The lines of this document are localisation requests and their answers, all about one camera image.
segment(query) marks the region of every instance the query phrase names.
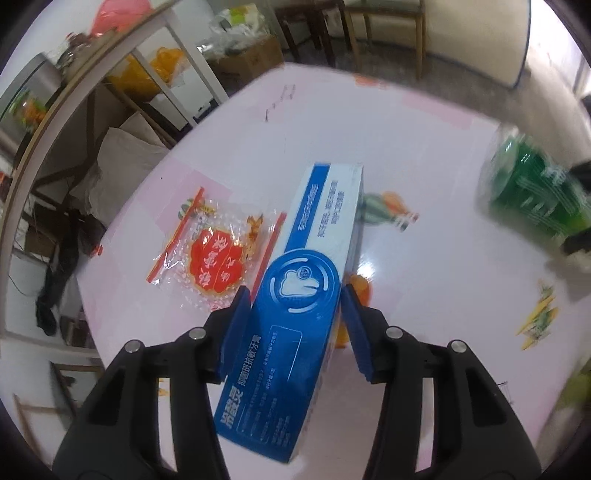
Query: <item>cardboard box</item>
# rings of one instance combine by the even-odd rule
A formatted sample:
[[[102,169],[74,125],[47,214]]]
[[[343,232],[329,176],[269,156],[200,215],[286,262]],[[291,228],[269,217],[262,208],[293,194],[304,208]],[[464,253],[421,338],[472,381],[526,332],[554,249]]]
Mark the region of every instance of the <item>cardboard box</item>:
[[[310,167],[263,277],[215,414],[217,432],[288,462],[335,337],[346,273],[356,266],[362,167]]]
[[[230,76],[235,77],[240,86],[245,86],[281,63],[283,63],[283,53],[275,37],[265,37],[238,55],[209,62],[222,83],[224,77]]]

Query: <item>plastic wrapper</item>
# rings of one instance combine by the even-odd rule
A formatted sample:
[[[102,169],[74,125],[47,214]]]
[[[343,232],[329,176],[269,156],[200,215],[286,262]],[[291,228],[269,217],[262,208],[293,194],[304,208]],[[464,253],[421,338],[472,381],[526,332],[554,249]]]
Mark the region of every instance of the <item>plastic wrapper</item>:
[[[490,205],[527,220],[591,273],[591,205],[579,181],[515,128],[501,128],[496,144],[483,175]]]
[[[197,46],[208,60],[236,55],[270,35],[265,17],[255,4],[226,8],[209,23],[212,36]]]
[[[109,30],[125,31],[151,11],[149,0],[105,0],[90,35],[100,37]]]
[[[160,87],[133,56],[129,55],[126,61],[127,66],[123,71],[109,75],[109,81],[134,100],[149,102],[160,93]],[[173,86],[174,79],[187,69],[188,62],[180,49],[161,47],[155,58],[150,61],[150,65],[170,87]]]
[[[228,307],[240,285],[254,296],[277,214],[207,199],[201,190],[179,217],[147,280],[181,288],[189,304],[207,312]]]
[[[67,83],[75,77],[90,57],[115,35],[115,30],[100,37],[91,37],[85,33],[70,33],[61,45],[47,53],[47,57],[56,65]]]

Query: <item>chair leg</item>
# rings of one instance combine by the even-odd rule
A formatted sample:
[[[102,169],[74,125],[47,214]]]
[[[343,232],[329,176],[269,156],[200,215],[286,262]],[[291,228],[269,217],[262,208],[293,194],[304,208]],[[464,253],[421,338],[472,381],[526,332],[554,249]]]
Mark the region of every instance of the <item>chair leg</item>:
[[[355,59],[355,70],[357,72],[361,72],[361,55],[359,55],[359,45],[357,44],[357,38],[355,38],[355,29],[353,28],[351,13],[347,12],[347,10],[345,10],[345,24],[349,30],[351,50],[353,50],[353,58]]]
[[[321,11],[316,14],[316,28],[322,39],[322,46],[324,47],[324,53],[326,54],[326,61],[331,67],[336,66],[335,52],[332,48],[332,42],[330,40],[329,31],[326,28],[326,21]]]
[[[365,20],[365,33],[368,39],[368,48],[372,50],[374,47],[374,41],[371,34],[371,19],[368,14],[363,14],[363,20]]]
[[[427,57],[427,16],[423,13],[423,58]]]
[[[339,6],[340,22],[343,25],[343,35],[345,36],[345,45],[347,50],[351,51],[351,39],[349,38],[349,27],[347,26],[347,20],[345,19],[345,3],[343,0],[337,2]]]
[[[313,13],[306,13],[306,23],[308,23],[308,29],[310,30],[310,37],[316,50],[322,50],[322,43],[320,43],[320,37],[318,35],[318,27],[314,22]]]
[[[296,42],[294,41],[294,37],[291,35],[290,26],[287,24],[287,21],[284,18],[278,20],[279,25],[281,26],[281,30],[283,30],[283,34],[285,35],[287,45],[290,48],[290,52],[294,57],[294,61],[296,61],[297,63],[301,63],[300,52],[298,52]]]
[[[417,34],[417,80],[420,80],[423,75],[423,21],[421,20],[421,17],[416,17],[414,23]]]

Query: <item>red label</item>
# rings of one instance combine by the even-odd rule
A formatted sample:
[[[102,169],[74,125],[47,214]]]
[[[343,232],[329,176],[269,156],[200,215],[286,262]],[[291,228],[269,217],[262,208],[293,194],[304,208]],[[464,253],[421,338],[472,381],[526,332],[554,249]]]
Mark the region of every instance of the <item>red label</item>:
[[[242,245],[227,232],[202,230],[191,247],[189,271],[204,291],[224,292],[242,276]]]

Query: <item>floor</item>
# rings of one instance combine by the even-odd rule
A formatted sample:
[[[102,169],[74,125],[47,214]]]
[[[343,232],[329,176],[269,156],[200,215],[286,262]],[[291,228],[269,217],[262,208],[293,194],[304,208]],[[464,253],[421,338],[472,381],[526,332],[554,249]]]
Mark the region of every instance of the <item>floor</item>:
[[[376,44],[361,48],[363,71],[368,76],[418,89],[449,102],[516,125],[531,135],[558,163],[571,167],[591,158],[589,117],[558,71],[534,49],[514,89],[504,87],[477,73],[438,58],[427,57],[423,78],[415,78],[414,50]],[[353,54],[345,42],[333,39],[336,67],[353,72]],[[326,65],[324,51],[311,42],[300,47],[302,62]],[[286,61],[292,61],[290,53]]]

